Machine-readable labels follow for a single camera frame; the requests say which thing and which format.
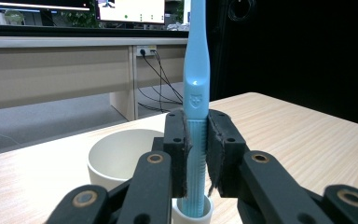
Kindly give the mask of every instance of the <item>desk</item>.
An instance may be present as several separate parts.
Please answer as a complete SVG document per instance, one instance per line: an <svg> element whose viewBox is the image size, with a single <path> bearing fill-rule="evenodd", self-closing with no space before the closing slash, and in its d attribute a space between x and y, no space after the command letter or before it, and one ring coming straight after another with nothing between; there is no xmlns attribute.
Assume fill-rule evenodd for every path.
<svg viewBox="0 0 358 224"><path fill-rule="evenodd" d="M246 93L211 103L231 116L250 149L275 156L295 180L318 194L331 184L358 188L358 124ZM0 154L0 223L42 223L70 190L88 184L89 149L110 133L164 130L165 115ZM236 200L212 195L213 223L241 223Z"/></svg>
<svg viewBox="0 0 358 224"><path fill-rule="evenodd" d="M105 92L126 119L138 118L135 91L159 84L137 45L156 45L172 83L183 81L187 38L0 36L0 108ZM158 69L158 61L148 57Z"/></svg>

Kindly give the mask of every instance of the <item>embossed logo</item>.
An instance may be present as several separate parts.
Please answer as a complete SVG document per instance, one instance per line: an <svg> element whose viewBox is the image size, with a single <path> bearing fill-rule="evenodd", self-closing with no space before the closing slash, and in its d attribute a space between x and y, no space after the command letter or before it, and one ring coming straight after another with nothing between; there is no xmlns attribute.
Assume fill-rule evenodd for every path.
<svg viewBox="0 0 358 224"><path fill-rule="evenodd" d="M198 94L198 95L190 95L190 104L194 107L194 108L198 108L200 107L201 103L202 103L202 94Z"/></svg>

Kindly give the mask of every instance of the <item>black monitor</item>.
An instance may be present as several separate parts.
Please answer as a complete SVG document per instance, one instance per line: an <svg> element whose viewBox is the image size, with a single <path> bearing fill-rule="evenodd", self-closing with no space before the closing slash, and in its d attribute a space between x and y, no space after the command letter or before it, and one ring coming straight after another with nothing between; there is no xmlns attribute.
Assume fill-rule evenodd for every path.
<svg viewBox="0 0 358 224"><path fill-rule="evenodd" d="M53 26L51 11L90 11L90 0L0 0L0 8L38 9L42 23Z"/></svg>
<svg viewBox="0 0 358 224"><path fill-rule="evenodd" d="M164 25L165 0L95 0L97 21Z"/></svg>

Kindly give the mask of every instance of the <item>blue object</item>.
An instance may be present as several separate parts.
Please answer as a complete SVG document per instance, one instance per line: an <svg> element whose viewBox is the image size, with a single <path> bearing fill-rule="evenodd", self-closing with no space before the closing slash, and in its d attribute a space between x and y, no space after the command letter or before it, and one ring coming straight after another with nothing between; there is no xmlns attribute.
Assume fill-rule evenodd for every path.
<svg viewBox="0 0 358 224"><path fill-rule="evenodd" d="M210 74L206 1L192 0L184 74L184 110L193 145L187 160L187 197L182 199L188 217L203 215Z"/></svg>

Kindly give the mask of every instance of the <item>desk leg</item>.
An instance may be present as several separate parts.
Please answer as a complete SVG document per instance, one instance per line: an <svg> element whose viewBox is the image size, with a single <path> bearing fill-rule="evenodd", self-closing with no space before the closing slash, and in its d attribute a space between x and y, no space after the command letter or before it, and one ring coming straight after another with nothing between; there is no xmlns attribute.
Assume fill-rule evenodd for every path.
<svg viewBox="0 0 358 224"><path fill-rule="evenodd" d="M136 48L129 46L129 81L126 91L110 93L110 105L128 121L138 119L138 100L136 91Z"/></svg>

